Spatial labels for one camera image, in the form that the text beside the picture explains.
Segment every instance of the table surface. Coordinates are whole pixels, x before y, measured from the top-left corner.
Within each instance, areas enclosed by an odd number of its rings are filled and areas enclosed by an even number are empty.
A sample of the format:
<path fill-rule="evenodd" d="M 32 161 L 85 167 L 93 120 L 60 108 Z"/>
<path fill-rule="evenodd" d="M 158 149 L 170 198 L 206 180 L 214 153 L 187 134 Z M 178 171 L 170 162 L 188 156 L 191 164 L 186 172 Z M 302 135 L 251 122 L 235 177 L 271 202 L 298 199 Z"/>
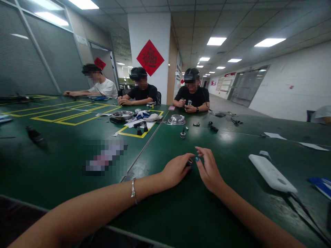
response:
<path fill-rule="evenodd" d="M 175 113 L 185 116 L 189 128 L 186 138 L 179 137 L 183 126 L 166 124 L 155 124 L 144 137 L 137 137 L 136 129 L 123 129 L 122 124 L 108 122 L 108 117 L 95 116 L 115 109 L 133 111 L 137 106 L 119 107 L 114 105 L 115 100 L 94 104 L 87 99 L 74 102 L 66 97 L 40 96 L 40 100 L 0 105 L 0 111 L 15 115 L 12 122 L 1 125 L 0 137 L 16 137 L 0 142 L 0 194 L 52 209 L 77 195 L 122 181 L 128 170 L 125 180 L 158 173 L 171 158 L 195 153 L 194 146 L 201 146 L 213 151 L 225 182 L 245 200 L 306 246 L 325 246 L 298 205 L 285 194 L 272 190 L 248 156 L 260 150 L 269 152 L 273 164 L 298 189 L 299 198 L 327 233 L 328 200 L 306 179 L 331 177 L 331 153 L 298 142 L 328 148 L 330 127 L 248 115 L 236 117 L 244 122 L 236 126 L 230 116 L 187 114 L 180 109 L 168 111 L 168 106 L 160 105 L 152 110 L 162 114 L 164 120 Z M 217 133 L 208 129 L 209 121 L 219 128 Z M 194 122 L 199 122 L 200 127 L 193 126 Z M 38 147 L 29 140 L 27 125 L 45 137 L 46 147 Z M 279 133 L 288 140 L 262 138 L 259 135 L 263 132 Z M 125 143 L 127 150 L 116 156 L 103 176 L 83 174 L 86 161 L 93 160 L 109 142 Z M 109 226 L 174 247 L 258 245 L 236 217 L 205 188 L 195 166 L 178 186 L 149 197 Z"/>

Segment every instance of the black t-shirt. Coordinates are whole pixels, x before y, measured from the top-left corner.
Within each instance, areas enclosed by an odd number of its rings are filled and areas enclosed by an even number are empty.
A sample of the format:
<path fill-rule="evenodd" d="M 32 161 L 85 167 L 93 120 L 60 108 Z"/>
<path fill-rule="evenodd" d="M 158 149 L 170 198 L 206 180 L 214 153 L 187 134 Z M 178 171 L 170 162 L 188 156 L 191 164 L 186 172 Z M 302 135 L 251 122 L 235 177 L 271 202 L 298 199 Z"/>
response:
<path fill-rule="evenodd" d="M 154 85 L 148 84 L 146 90 L 140 89 L 138 86 L 134 86 L 134 88 L 128 93 L 128 96 L 132 99 L 136 99 L 136 101 L 144 100 L 147 98 L 152 98 L 154 102 L 156 102 L 156 95 L 158 89 Z"/>
<path fill-rule="evenodd" d="M 188 101 L 191 100 L 194 107 L 199 107 L 205 102 L 209 102 L 209 92 L 206 88 L 198 87 L 198 90 L 194 94 L 191 94 L 186 86 L 182 86 L 180 87 L 175 100 L 179 101 L 181 98 L 186 100 L 186 105 L 188 104 Z"/>

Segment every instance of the silver bracelet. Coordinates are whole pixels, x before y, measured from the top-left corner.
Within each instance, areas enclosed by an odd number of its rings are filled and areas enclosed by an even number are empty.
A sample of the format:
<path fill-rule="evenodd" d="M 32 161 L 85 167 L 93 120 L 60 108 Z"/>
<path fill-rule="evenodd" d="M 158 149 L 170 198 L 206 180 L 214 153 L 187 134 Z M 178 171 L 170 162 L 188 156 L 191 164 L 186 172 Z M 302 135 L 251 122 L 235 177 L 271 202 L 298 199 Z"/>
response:
<path fill-rule="evenodd" d="M 135 177 L 132 179 L 132 194 L 131 194 L 131 198 L 134 198 L 134 201 L 136 202 L 136 205 L 138 205 L 138 202 L 137 202 L 137 198 L 136 198 L 136 192 L 134 190 L 134 181 L 135 181 Z"/>

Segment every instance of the ceiling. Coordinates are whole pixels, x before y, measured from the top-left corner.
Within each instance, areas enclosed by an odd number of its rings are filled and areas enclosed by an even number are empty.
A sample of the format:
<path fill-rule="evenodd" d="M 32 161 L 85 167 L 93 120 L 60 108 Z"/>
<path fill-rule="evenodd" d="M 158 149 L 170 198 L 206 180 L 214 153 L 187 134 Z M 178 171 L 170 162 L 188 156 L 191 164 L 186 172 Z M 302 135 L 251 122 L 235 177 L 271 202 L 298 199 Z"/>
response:
<path fill-rule="evenodd" d="M 93 0 L 98 10 L 80 10 L 112 36 L 117 62 L 132 63 L 128 13 L 171 12 L 171 30 L 183 70 L 220 75 L 331 40 L 329 0 Z M 207 46 L 210 37 L 226 37 L 221 46 Z M 254 47 L 266 38 L 286 38 L 269 48 Z M 238 63 L 228 60 L 242 59 Z"/>

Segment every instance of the person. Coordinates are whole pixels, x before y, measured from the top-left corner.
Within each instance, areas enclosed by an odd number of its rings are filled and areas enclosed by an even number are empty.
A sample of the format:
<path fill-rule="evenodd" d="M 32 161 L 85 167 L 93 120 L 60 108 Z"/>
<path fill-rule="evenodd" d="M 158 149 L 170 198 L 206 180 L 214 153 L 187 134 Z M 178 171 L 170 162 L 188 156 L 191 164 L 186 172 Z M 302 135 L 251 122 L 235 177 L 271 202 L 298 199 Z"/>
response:
<path fill-rule="evenodd" d="M 135 67 L 131 70 L 130 79 L 135 81 L 135 86 L 125 96 L 118 97 L 119 105 L 145 105 L 149 102 L 156 102 L 157 88 L 147 83 L 147 72 L 143 67 Z"/>
<path fill-rule="evenodd" d="M 109 80 L 102 74 L 102 70 L 95 64 L 86 64 L 83 66 L 82 73 L 88 76 L 94 83 L 89 90 L 82 91 L 65 91 L 64 95 L 69 96 L 106 96 L 117 98 L 118 92 L 113 81 Z"/>
<path fill-rule="evenodd" d="M 172 104 L 179 108 L 185 106 L 187 113 L 208 111 L 210 107 L 209 92 L 206 88 L 199 86 L 199 70 L 188 68 L 184 75 L 184 81 L 185 86 L 179 89 Z"/>
<path fill-rule="evenodd" d="M 311 122 L 331 125 L 331 105 L 316 110 L 311 116 Z"/>
<path fill-rule="evenodd" d="M 200 177 L 232 213 L 266 247 L 305 247 L 292 235 L 271 221 L 231 189 L 221 177 L 211 150 L 195 147 Z M 170 189 L 181 182 L 191 167 L 186 163 L 192 153 L 175 157 L 162 172 L 132 181 L 113 184 L 77 196 L 45 214 L 9 247 L 67 247 L 97 231 L 132 207 L 136 201 Z"/>

